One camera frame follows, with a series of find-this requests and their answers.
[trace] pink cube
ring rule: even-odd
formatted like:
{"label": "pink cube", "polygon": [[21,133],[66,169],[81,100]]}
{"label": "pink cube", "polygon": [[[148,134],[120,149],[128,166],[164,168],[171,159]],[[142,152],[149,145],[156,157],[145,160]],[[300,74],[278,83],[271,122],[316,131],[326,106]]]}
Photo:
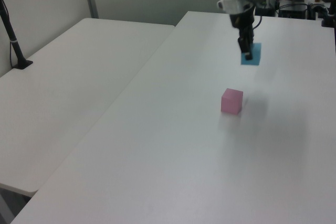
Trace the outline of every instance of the pink cube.
{"label": "pink cube", "polygon": [[221,111],[238,115],[243,105],[243,92],[234,89],[226,89],[222,96]]}

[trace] table leg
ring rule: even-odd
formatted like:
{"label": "table leg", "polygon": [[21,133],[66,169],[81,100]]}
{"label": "table leg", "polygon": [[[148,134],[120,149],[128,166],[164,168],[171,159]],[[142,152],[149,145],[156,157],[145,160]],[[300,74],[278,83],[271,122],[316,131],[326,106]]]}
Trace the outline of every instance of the table leg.
{"label": "table leg", "polygon": [[0,194],[0,215],[4,218],[7,224],[10,224],[15,218],[14,214],[7,206],[7,203],[5,202],[1,194]]}

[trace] wire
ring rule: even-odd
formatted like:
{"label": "wire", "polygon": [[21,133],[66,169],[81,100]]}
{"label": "wire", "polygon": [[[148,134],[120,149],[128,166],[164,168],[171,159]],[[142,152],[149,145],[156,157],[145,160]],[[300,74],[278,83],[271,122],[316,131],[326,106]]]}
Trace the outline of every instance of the wire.
{"label": "wire", "polygon": [[[4,0],[1,0],[1,3],[3,4],[3,6],[5,7],[5,10],[6,10],[6,14],[7,14],[7,17],[8,17],[8,20],[9,20],[9,11],[7,9],[7,6],[5,4],[5,1]],[[13,63],[12,63],[12,42],[9,41],[9,62],[10,62],[10,67],[13,68]]]}
{"label": "wire", "polygon": [[260,16],[259,23],[253,28],[253,30],[256,29],[256,28],[258,28],[258,26],[260,26],[261,22],[262,22],[262,16]]}

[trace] white tabletop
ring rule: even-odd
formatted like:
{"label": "white tabletop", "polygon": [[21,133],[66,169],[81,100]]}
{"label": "white tabletop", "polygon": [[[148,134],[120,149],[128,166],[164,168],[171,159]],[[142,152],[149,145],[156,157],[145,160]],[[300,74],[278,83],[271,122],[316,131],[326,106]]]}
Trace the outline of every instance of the white tabletop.
{"label": "white tabletop", "polygon": [[333,29],[265,17],[259,67],[237,34],[187,13],[13,224],[334,224]]}
{"label": "white tabletop", "polygon": [[0,187],[32,196],[173,26],[84,19],[0,78]]}

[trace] table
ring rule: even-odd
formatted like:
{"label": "table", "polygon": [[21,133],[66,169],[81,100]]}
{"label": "table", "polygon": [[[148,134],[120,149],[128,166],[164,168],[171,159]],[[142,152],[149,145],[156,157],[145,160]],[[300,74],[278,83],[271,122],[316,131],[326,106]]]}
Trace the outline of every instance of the table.
{"label": "table", "polygon": [[32,196],[173,26],[84,19],[0,78],[0,187]]}
{"label": "table", "polygon": [[264,17],[259,67],[237,34],[188,12],[13,224],[334,223],[333,29]]}

